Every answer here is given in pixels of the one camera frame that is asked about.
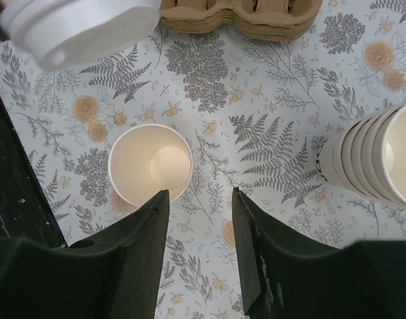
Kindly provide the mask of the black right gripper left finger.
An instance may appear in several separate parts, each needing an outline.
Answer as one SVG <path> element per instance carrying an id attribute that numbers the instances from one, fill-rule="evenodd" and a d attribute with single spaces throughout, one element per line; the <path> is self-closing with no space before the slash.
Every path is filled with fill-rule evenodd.
<path id="1" fill-rule="evenodd" d="M 0 239 L 0 318 L 153 318 L 169 193 L 67 248 Z"/>

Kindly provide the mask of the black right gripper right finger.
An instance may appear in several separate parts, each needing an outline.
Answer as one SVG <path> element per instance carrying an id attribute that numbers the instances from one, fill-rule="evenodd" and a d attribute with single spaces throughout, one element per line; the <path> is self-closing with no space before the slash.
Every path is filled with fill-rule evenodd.
<path id="1" fill-rule="evenodd" d="M 239 189 L 232 220 L 251 318 L 406 318 L 406 241 L 319 243 L 265 213 Z"/>

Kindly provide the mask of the white paper coffee cup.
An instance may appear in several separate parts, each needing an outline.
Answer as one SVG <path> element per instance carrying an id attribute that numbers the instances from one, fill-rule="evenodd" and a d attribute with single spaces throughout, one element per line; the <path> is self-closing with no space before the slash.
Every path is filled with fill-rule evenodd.
<path id="1" fill-rule="evenodd" d="M 127 203 L 141 207 L 159 191 L 174 202 L 188 188 L 193 155 L 186 139 L 161 124 L 142 124 L 124 132 L 108 158 L 112 187 Z"/>

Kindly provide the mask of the stack of white paper cups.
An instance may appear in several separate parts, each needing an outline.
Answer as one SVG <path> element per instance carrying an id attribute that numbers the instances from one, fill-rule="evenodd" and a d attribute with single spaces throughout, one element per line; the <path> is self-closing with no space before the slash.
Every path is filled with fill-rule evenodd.
<path id="1" fill-rule="evenodd" d="M 406 101 L 365 116 L 324 142 L 315 165 L 332 185 L 406 209 Z"/>

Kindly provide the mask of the brown pulp cup carrier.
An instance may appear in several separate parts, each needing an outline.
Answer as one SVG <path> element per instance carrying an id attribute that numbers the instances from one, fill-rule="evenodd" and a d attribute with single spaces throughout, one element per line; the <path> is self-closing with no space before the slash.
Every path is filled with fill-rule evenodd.
<path id="1" fill-rule="evenodd" d="M 308 31 L 321 6 L 322 0 L 162 1 L 159 25 L 198 35 L 230 24 L 252 39 L 290 42 Z"/>

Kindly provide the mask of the stack of white lids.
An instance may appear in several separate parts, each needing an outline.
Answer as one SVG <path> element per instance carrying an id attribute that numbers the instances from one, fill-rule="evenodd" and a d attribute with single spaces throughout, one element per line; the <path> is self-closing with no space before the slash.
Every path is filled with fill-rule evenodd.
<path id="1" fill-rule="evenodd" d="M 0 28 L 43 70 L 118 53 L 148 36 L 161 1 L 6 1 Z"/>

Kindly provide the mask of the black metal base rail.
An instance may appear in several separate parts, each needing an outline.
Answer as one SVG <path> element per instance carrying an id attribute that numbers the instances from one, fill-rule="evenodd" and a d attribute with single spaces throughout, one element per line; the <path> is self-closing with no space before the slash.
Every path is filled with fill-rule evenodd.
<path id="1" fill-rule="evenodd" d="M 0 97 L 0 237 L 66 242 Z"/>

